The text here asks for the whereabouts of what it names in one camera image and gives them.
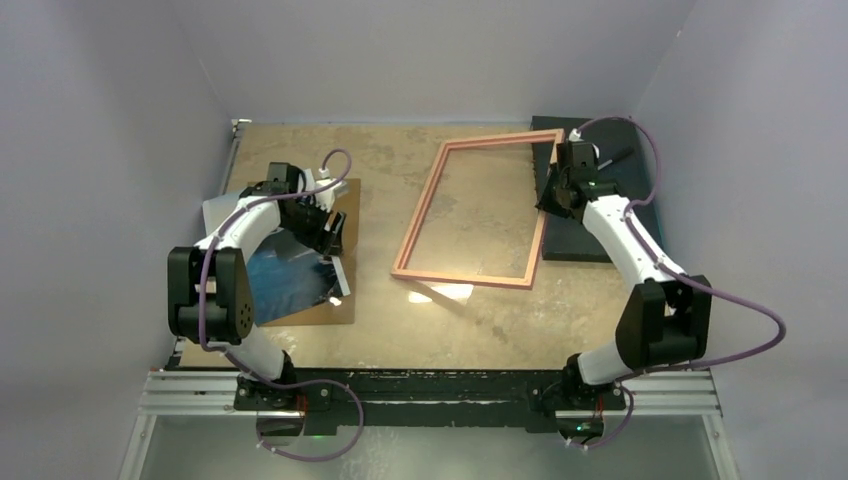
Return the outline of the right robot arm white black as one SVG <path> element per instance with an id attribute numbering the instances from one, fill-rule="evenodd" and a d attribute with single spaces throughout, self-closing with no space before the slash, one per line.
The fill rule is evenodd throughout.
<path id="1" fill-rule="evenodd" d="M 566 140 L 556 146 L 537 206 L 578 221 L 630 290 L 613 340 L 567 361 L 561 392 L 569 404 L 584 407 L 602 387 L 629 374 L 703 357 L 712 305 L 708 281 L 665 257 L 635 215 L 634 201 L 616 182 L 600 178 L 594 144 Z"/>

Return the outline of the pink wooden picture frame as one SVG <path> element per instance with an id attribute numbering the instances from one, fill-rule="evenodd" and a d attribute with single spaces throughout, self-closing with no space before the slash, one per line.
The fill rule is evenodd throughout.
<path id="1" fill-rule="evenodd" d="M 392 264 L 398 280 L 532 289 L 547 217 L 533 206 L 532 148 L 562 129 L 444 141 Z"/>

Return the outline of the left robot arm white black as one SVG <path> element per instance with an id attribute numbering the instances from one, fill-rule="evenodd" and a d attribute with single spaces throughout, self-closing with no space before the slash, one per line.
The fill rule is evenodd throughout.
<path id="1" fill-rule="evenodd" d="M 274 163 L 210 234 L 167 257 L 170 332 L 230 360 L 275 409 L 292 405 L 302 384 L 289 354 L 255 327 L 247 264 L 277 230 L 322 256 L 340 253 L 346 215 L 332 207 L 346 188 L 346 177 L 331 176 L 327 167 L 311 181 L 299 167 Z"/>

